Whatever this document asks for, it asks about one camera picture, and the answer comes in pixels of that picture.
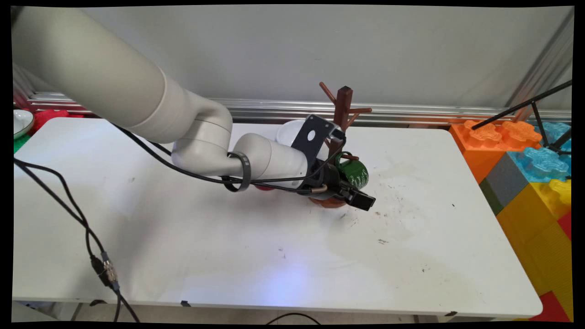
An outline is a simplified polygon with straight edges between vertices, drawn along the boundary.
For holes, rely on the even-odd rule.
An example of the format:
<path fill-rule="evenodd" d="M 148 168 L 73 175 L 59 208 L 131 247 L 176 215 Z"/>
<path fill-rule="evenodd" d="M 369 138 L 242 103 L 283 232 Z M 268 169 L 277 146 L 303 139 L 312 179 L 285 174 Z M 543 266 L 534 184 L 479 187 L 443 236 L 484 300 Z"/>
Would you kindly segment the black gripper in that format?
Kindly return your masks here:
<path fill-rule="evenodd" d="M 330 163 L 314 162 L 310 173 L 313 176 L 303 180 L 299 186 L 300 190 L 307 191 L 299 192 L 299 195 L 322 201 L 333 198 L 364 211 L 370 210 L 376 202 L 376 198 L 349 183 L 346 175 Z"/>

